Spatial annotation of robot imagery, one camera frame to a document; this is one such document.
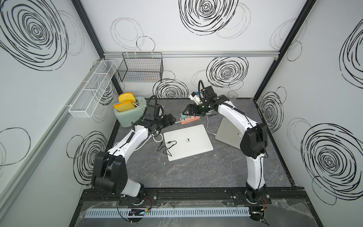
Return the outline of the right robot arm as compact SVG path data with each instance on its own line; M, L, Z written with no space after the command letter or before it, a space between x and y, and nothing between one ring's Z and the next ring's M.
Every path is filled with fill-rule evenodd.
M191 100L194 103L187 105L182 114L205 116L211 111L216 111L228 119L241 133L240 149L246 156L248 168L245 196L249 203L257 204L266 192L263 170L268 145L266 124L259 124L247 117L224 95L205 102L196 97L192 97Z

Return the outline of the orange power strip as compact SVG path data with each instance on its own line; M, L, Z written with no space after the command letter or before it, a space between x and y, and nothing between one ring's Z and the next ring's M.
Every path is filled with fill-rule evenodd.
M188 123L194 122L199 119L200 119L199 116L187 116L185 118L180 118L180 123L181 123L181 125L184 125L184 124L188 124Z

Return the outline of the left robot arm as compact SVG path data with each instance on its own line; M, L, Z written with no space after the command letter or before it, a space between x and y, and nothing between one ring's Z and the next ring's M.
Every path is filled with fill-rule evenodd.
M128 177L127 161L142 142L176 122L172 114L166 114L162 117L141 118L136 123L131 123L131 131L119 143L96 155L92 187L114 195L142 197L144 186Z

